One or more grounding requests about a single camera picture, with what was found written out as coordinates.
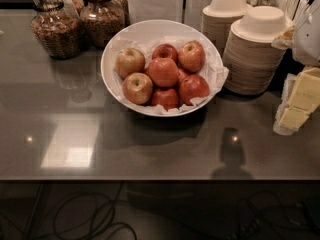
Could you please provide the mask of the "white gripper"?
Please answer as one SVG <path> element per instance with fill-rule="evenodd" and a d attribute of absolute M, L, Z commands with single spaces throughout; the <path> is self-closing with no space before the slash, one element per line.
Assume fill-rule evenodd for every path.
<path fill-rule="evenodd" d="M 291 49 L 293 59 L 306 65 L 298 75 L 287 75 L 275 116 L 273 131 L 290 136 L 320 106 L 320 0 L 314 0 L 299 12 L 293 24 L 271 46 Z"/>

